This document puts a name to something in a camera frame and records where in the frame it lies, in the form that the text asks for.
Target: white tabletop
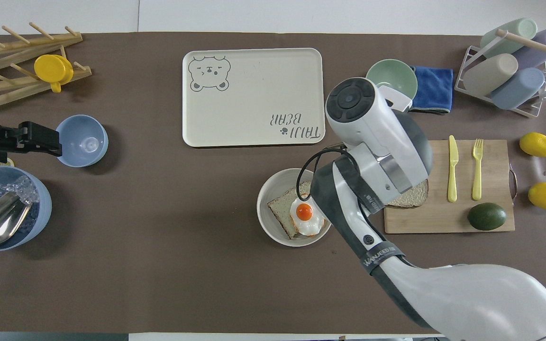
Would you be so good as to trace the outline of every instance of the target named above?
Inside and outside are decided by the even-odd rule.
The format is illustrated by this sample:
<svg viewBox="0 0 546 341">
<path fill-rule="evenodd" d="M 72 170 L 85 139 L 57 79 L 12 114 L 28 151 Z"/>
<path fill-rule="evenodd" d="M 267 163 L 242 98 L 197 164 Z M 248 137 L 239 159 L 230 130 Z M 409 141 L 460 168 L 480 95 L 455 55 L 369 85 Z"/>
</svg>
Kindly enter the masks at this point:
<svg viewBox="0 0 546 341">
<path fill-rule="evenodd" d="M 200 31 L 400 33 L 483 35 L 511 20 L 529 17 L 546 28 L 541 0 L 0 0 L 0 34 L 6 25 L 20 34 L 64 27 L 82 33 Z M 180 334 L 133 334 L 133 340 L 186 339 Z M 297 340 L 339 335 L 243 335 L 242 339 Z M 353 338 L 364 338 L 355 335 Z"/>
</svg>

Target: white robotic arm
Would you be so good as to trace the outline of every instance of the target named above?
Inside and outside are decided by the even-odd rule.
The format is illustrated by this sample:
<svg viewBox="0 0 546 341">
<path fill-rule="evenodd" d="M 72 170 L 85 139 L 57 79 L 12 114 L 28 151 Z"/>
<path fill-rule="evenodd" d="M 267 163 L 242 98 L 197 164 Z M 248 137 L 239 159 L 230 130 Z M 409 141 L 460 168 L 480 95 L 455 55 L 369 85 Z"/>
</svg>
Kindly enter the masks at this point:
<svg viewBox="0 0 546 341">
<path fill-rule="evenodd" d="M 498 265 L 417 268 L 366 220 L 428 177 L 431 149 L 416 123 L 365 78 L 338 84 L 326 111 L 348 155 L 316 170 L 311 195 L 398 307 L 453 341 L 546 341 L 536 279 Z"/>
</svg>

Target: green bowl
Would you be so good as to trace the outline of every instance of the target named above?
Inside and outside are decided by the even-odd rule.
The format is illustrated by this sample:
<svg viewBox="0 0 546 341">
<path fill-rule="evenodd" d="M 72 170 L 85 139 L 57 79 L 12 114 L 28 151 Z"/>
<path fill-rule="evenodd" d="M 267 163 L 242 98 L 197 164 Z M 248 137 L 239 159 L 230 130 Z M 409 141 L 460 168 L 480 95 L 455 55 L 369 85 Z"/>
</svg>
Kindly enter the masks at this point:
<svg viewBox="0 0 546 341">
<path fill-rule="evenodd" d="M 419 84 L 412 68 L 399 60 L 381 60 L 369 69 L 366 78 L 376 86 L 388 86 L 414 99 Z"/>
</svg>

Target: bear drawing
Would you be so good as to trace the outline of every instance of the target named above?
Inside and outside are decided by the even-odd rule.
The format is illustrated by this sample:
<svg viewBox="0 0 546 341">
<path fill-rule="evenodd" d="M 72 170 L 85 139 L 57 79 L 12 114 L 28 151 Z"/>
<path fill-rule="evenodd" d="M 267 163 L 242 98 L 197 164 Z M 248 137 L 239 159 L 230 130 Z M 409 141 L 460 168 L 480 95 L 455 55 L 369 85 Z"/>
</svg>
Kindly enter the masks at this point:
<svg viewBox="0 0 546 341">
<path fill-rule="evenodd" d="M 201 60 L 193 58 L 189 63 L 192 79 L 191 90 L 201 91 L 204 87 L 215 87 L 220 91 L 225 91 L 229 87 L 227 75 L 230 69 L 231 64 L 225 57 L 217 59 L 204 56 Z"/>
</svg>

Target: yellow fork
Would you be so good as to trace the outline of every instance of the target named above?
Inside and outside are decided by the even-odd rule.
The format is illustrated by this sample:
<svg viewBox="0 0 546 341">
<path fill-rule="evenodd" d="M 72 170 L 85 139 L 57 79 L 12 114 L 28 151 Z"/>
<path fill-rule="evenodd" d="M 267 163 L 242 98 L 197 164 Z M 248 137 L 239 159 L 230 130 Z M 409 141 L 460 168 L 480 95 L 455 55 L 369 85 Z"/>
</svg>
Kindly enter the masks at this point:
<svg viewBox="0 0 546 341">
<path fill-rule="evenodd" d="M 482 157 L 483 139 L 478 138 L 473 145 L 473 158 L 475 159 L 475 177 L 473 179 L 472 198 L 477 201 L 482 198 Z"/>
</svg>

